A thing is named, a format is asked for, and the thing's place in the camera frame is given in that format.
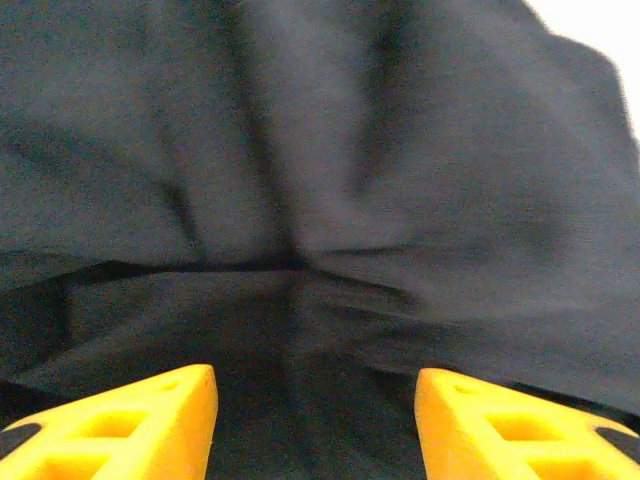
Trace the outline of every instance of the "yellow 3d-printed bracket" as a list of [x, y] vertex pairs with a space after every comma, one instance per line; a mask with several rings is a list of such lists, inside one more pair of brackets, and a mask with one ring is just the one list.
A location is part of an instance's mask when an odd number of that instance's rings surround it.
[[601, 417], [439, 369], [420, 372], [415, 406], [429, 480], [640, 479], [596, 429], [637, 435]]
[[30, 438], [0, 479], [202, 480], [217, 409], [213, 369], [191, 365], [46, 410], [3, 432]]

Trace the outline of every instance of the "dark surface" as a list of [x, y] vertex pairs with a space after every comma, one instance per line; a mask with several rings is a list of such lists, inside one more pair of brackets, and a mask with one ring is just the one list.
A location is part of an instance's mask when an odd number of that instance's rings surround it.
[[420, 478], [426, 366], [640, 415], [616, 71], [522, 2], [0, 20], [4, 377], [84, 396], [212, 363], [220, 478]]
[[33, 437], [41, 429], [42, 427], [37, 423], [28, 423], [0, 432], [0, 460]]
[[610, 428], [598, 428], [598, 435], [640, 465], [640, 439]]

